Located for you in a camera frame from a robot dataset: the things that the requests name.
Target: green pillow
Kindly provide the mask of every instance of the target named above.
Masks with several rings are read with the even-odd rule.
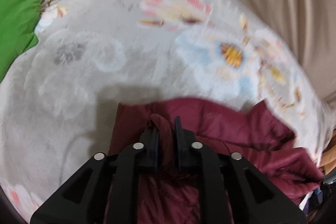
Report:
[[[14,59],[38,42],[41,0],[0,0],[0,82]]]

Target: bed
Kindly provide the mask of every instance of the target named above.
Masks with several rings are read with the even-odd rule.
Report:
[[[318,9],[314,0],[241,0],[251,10],[239,0],[90,0],[81,12],[86,1],[43,0],[40,43],[0,85],[0,183],[26,221],[92,154],[107,151],[119,102],[198,96],[248,110],[266,98],[319,164],[335,127],[333,108],[318,99],[333,102],[335,0],[319,0]],[[113,24],[100,16],[108,4],[121,15]]]

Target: maroon jacket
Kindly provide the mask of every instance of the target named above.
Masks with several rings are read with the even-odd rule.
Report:
[[[200,210],[195,177],[174,167],[172,126],[176,116],[197,141],[216,153],[240,152],[295,204],[319,186],[321,171],[303,148],[293,148],[295,135],[272,116],[264,102],[248,114],[206,100],[185,98],[142,106],[119,104],[109,154],[139,140],[146,127],[160,130],[162,151],[156,175],[141,175],[138,224],[196,224]]]

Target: crumpled jacket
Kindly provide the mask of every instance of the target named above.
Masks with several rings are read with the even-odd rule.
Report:
[[[139,178],[139,224],[200,222],[195,177],[177,173],[174,166],[172,128],[176,116],[184,129],[193,131],[197,141],[214,152],[240,152],[296,205],[323,178],[305,149],[293,148],[294,132],[271,114],[265,102],[247,114],[195,98],[139,106],[119,104],[110,155],[137,142],[145,128],[160,130],[160,172]]]

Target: pink flower print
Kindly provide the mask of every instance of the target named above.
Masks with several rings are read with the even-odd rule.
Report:
[[[162,25],[170,24],[166,27],[170,31],[207,24],[212,12],[212,6],[203,0],[142,0],[140,8],[151,20],[162,21]]]
[[[2,181],[1,187],[17,212],[29,223],[31,216],[43,201],[34,193],[29,193],[22,185],[12,186],[7,181]]]

